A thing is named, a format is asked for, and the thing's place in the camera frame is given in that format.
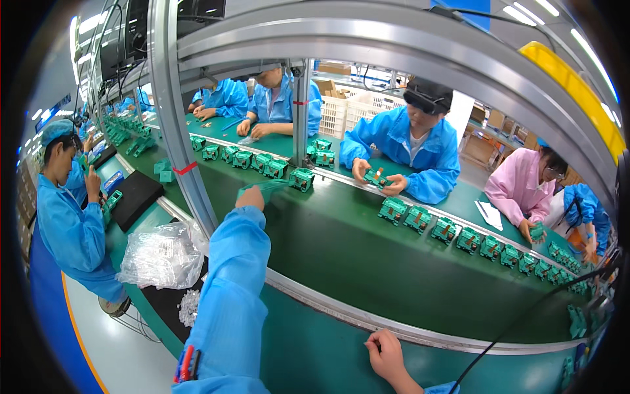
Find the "black foam pad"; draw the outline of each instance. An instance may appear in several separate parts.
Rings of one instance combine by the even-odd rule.
[[[123,233],[126,233],[140,215],[164,194],[164,186],[161,183],[140,171],[132,172],[115,190],[122,192],[122,198],[112,209],[112,218]]]
[[[100,166],[104,165],[106,161],[116,156],[116,147],[114,145],[109,145],[105,150],[101,152],[101,157],[96,159],[92,165],[94,169],[97,170]]]

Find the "black cable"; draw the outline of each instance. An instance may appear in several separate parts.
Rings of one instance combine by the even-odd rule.
[[[526,317],[527,315],[529,315],[529,313],[531,311],[533,311],[536,307],[538,307],[543,301],[546,301],[548,298],[550,298],[551,296],[554,296],[555,294],[561,292],[562,290],[567,289],[569,286],[572,286],[573,284],[585,281],[587,279],[593,278],[597,275],[603,274],[604,272],[606,272],[607,270],[610,269],[615,269],[617,267],[617,265],[613,262],[611,262],[608,266],[600,268],[598,270],[595,270],[593,272],[590,272],[586,275],[582,275],[576,279],[573,279],[571,282],[567,282],[563,285],[560,285],[558,287],[556,287],[555,289],[553,289],[552,291],[550,291],[549,293],[545,294],[541,299],[539,299],[538,301],[536,301],[532,306],[530,306],[527,310],[525,310],[523,313],[521,313],[519,316],[516,317],[516,319],[514,319],[512,321],[512,323],[507,326],[506,329],[504,329],[501,334],[499,334],[499,336],[497,336],[497,338],[490,344],[488,345],[487,348],[484,349],[484,351],[482,351],[476,358],[475,360],[473,360],[470,365],[468,365],[468,367],[466,367],[466,369],[464,370],[464,372],[462,372],[462,374],[459,376],[459,378],[457,379],[455,385],[453,386],[453,388],[450,389],[449,394],[453,394],[453,392],[455,392],[455,389],[457,388],[457,386],[459,386],[460,383],[462,383],[462,380],[464,379],[464,377],[466,377],[466,374],[475,366],[475,364],[477,364],[477,362],[479,362],[479,360],[486,355],[486,353],[488,353],[488,351],[490,351],[490,349],[492,349],[494,347],[494,345],[497,344],[497,342],[499,342],[501,340],[501,338],[503,338],[503,336],[508,333],[517,323],[520,323],[521,320]]]
[[[493,18],[493,19],[496,19],[496,20],[504,21],[504,22],[514,23],[516,25],[527,26],[529,28],[538,30],[539,32],[544,34],[545,37],[547,37],[547,39],[549,40],[549,44],[551,45],[551,50],[553,51],[553,53],[556,53],[556,46],[553,44],[553,40],[551,39],[551,37],[547,33],[545,33],[545,31],[543,29],[539,28],[538,26],[528,25],[528,24],[523,23],[521,21],[517,21],[517,20],[514,20],[514,19],[510,19],[510,18],[504,18],[502,16],[494,15],[494,14],[491,14],[491,13],[485,13],[485,12],[482,12],[482,11],[476,11],[474,9],[449,8],[449,10],[457,11],[457,12],[464,13],[464,14],[486,16],[488,18]]]

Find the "red tape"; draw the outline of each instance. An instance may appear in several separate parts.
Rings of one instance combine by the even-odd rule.
[[[187,173],[188,171],[192,170],[196,166],[197,166],[197,162],[193,161],[192,163],[190,163],[189,165],[184,167],[184,169],[182,169],[182,170],[178,170],[177,168],[173,167],[173,171],[175,171],[176,174],[184,175],[185,173]]]

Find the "gray floor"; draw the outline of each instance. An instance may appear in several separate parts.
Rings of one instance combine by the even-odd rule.
[[[98,306],[97,297],[68,276],[66,288],[77,330],[107,391],[170,393],[177,359],[164,345],[150,342],[110,318]],[[127,313],[139,316],[133,305]]]

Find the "worker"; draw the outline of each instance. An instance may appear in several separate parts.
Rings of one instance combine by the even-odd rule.
[[[194,109],[193,115],[202,120],[220,116],[243,118],[247,113],[248,99],[245,82],[224,79],[202,90],[203,103]]]
[[[560,190],[543,223],[566,239],[575,229],[585,245],[584,261],[595,265],[606,253],[611,223],[602,203],[588,185],[578,183]]]
[[[114,278],[116,272],[105,253],[101,179],[90,166],[89,175],[84,176],[88,205],[83,210],[64,187],[80,145],[70,120],[52,122],[42,132],[45,151],[37,186],[38,231],[61,271],[103,299],[101,304],[108,310],[117,312],[128,307],[130,300]]]
[[[410,176],[389,175],[393,183],[383,188],[385,195],[403,190],[428,204],[444,200],[459,176],[457,132],[444,119],[450,111],[453,89],[413,78],[403,97],[406,107],[381,112],[372,120],[360,119],[352,131],[346,131],[339,153],[340,163],[352,170],[360,183],[368,163],[370,145],[375,144],[393,161],[419,170]]]
[[[518,148],[490,175],[484,192],[488,199],[518,228],[529,243],[534,243],[529,228],[543,221],[556,188],[568,165],[540,137],[539,149]],[[546,233],[536,243],[544,242]]]
[[[247,118],[236,127],[239,136],[247,136],[251,129],[252,138],[269,134],[293,135],[293,75],[282,68],[261,72],[254,77],[258,83],[249,106]],[[313,81],[309,82],[307,134],[311,137],[319,131],[321,120],[321,94]]]
[[[272,247],[264,231],[264,208],[258,186],[245,190],[210,237],[208,278],[175,371],[174,394],[269,393],[259,377],[267,315],[259,297]],[[400,343],[387,330],[373,333],[365,346],[374,371],[399,394],[447,394],[454,386],[452,382],[423,391],[409,377]]]

